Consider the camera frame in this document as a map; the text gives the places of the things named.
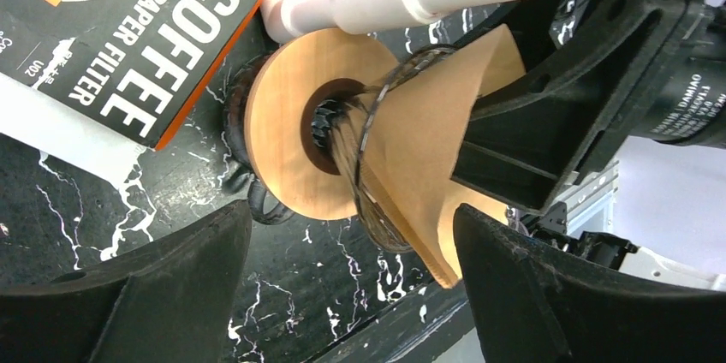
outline black cylinder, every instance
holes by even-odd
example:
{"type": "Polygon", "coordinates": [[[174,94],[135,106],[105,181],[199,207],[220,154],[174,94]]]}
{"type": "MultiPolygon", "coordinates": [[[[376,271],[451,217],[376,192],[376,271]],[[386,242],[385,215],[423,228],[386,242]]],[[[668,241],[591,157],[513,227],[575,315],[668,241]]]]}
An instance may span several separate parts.
{"type": "Polygon", "coordinates": [[[671,145],[726,148],[726,30],[715,22],[631,133],[671,145]]]}

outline folded paper filter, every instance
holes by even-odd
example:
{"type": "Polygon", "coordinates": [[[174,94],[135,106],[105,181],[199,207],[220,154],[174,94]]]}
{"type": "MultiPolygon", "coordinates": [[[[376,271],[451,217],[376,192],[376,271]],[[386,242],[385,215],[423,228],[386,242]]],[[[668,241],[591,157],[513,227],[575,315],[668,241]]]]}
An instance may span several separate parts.
{"type": "MultiPolygon", "coordinates": [[[[372,38],[339,30],[311,33],[279,50],[253,85],[245,133],[252,143],[253,167],[278,199],[305,216],[331,220],[354,214],[350,187],[342,176],[303,164],[309,160],[309,153],[302,151],[300,128],[307,98],[335,79],[380,85],[382,71],[391,70],[393,62],[382,48],[372,38]],[[311,77],[308,69],[317,70],[319,76],[311,77]],[[277,104],[270,104],[272,94],[277,104]],[[265,114],[265,107],[274,107],[277,113],[265,114]],[[325,181],[313,181],[314,176],[325,181]],[[336,204],[324,205],[322,200],[336,204]]],[[[503,203],[450,180],[470,110],[477,98],[524,73],[511,32],[498,27],[390,91],[370,128],[360,181],[445,288],[461,279],[452,224],[456,208],[468,203],[506,223],[503,203]]],[[[360,132],[366,113],[353,109],[349,118],[360,132]]]]}

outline marble surface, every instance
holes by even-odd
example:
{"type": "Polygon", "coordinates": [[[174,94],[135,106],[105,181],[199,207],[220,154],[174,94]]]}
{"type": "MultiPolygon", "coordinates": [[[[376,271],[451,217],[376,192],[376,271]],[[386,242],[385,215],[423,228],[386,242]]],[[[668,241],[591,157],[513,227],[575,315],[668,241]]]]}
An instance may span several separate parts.
{"type": "MultiPolygon", "coordinates": [[[[375,36],[404,57],[457,39],[486,12],[466,9],[429,27],[375,36]]],[[[0,136],[0,286],[95,265],[234,199],[220,188],[238,165],[221,136],[225,86],[266,46],[256,18],[178,135],[162,151],[142,154],[119,189],[0,136]]],[[[310,360],[430,284],[415,254],[382,253],[355,218],[255,224],[223,361],[310,360]]],[[[424,312],[417,324],[423,329],[435,318],[424,312]]]]}

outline wooden disc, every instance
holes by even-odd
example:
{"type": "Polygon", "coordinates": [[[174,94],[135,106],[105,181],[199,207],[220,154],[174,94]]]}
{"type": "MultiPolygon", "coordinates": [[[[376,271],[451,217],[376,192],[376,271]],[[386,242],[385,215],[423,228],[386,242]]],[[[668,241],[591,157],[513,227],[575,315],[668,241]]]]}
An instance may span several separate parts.
{"type": "Polygon", "coordinates": [[[325,29],[275,52],[259,71],[245,111],[245,141],[255,173],[303,216],[337,220],[355,214],[350,186],[312,142],[312,113],[327,98],[359,93],[398,61],[366,35],[325,29]]]}

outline coffee paper filter box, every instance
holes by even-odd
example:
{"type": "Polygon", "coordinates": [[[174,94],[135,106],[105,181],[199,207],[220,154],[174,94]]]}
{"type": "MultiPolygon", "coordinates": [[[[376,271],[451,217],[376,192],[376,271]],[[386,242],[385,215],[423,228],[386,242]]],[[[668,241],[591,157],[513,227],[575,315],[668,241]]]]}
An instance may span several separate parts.
{"type": "Polygon", "coordinates": [[[169,142],[259,3],[0,0],[0,131],[117,183],[169,142]]]}

